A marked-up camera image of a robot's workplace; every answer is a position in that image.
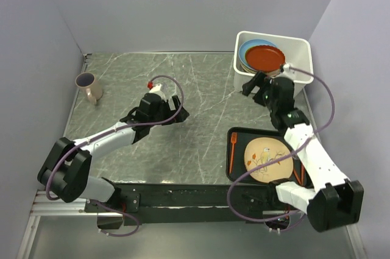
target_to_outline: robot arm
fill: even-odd
[[[90,176],[91,162],[120,147],[136,143],[149,134],[151,127],[156,122],[162,122],[173,117],[180,106],[179,98],[173,96],[171,98],[172,104],[170,104],[163,92],[163,85],[156,84],[150,89],[141,99],[140,105],[133,108],[126,117],[120,119],[114,126],[92,136],[74,141],[65,137],[59,139],[43,164],[38,174],[38,181],[46,186],[49,176],[59,160],[72,148],[86,143],[87,145],[78,148],[66,159],[69,162],[68,164],[59,167],[54,174],[51,190],[65,202],[72,202],[81,197],[106,202],[117,207],[117,202],[121,200],[121,190],[115,187],[115,184],[111,181]],[[183,122],[189,115],[182,108],[174,119],[162,125]],[[128,127],[129,124],[136,123],[150,123],[151,125]],[[101,135],[104,136],[95,140],[95,137]]]
[[[294,82],[286,77],[271,79],[258,72],[243,85],[243,94],[248,96],[255,86],[260,89],[254,101],[269,109],[272,124],[294,151],[311,137],[297,155],[313,187],[304,188],[287,179],[274,181],[277,199],[306,213],[318,232],[358,222],[363,187],[340,171],[315,137],[307,117],[294,107]]]

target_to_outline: orange utensil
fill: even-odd
[[[301,181],[301,186],[303,186],[303,180],[305,178],[305,167],[303,166],[303,163],[300,164],[300,181]]]
[[[229,174],[232,172],[233,169],[234,146],[237,143],[237,132],[232,133],[232,136],[230,137],[230,142],[232,144],[232,153],[230,154]]]
[[[297,171],[295,169],[292,169],[292,172],[294,173],[295,179],[297,179],[298,184],[302,185],[302,183],[301,183],[301,181],[299,179]]]

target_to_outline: plate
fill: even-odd
[[[284,53],[273,46],[255,46],[245,53],[248,65],[254,70],[265,73],[280,69],[280,65],[286,62]]]
[[[282,156],[288,155],[290,151],[279,140],[269,137],[253,139],[245,148],[244,163],[247,171],[267,162],[273,161]],[[293,158],[287,158],[265,168],[258,169],[250,175],[256,181],[269,183],[278,179],[287,179],[293,173]]]
[[[238,58],[242,64],[244,64],[245,66],[247,66],[250,69],[251,69],[251,67],[246,62],[245,54],[250,48],[255,47],[255,46],[271,46],[271,47],[277,48],[275,44],[271,43],[270,41],[266,41],[266,40],[249,40],[249,41],[246,41],[245,43],[243,43],[238,49]]]

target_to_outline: red plate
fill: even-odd
[[[281,50],[272,46],[255,46],[245,53],[246,62],[257,71],[272,72],[286,62]]]

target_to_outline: marble table surface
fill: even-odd
[[[157,126],[141,141],[93,160],[90,174],[115,182],[227,184],[227,131],[231,127],[274,130],[269,112],[234,91],[233,54],[92,54],[86,71],[96,75],[104,95],[97,106],[78,93],[65,133],[70,139],[104,130],[139,104],[147,82],[158,74],[175,77],[191,116],[181,124]],[[164,80],[171,94],[179,93]],[[296,105],[308,114],[303,93]]]

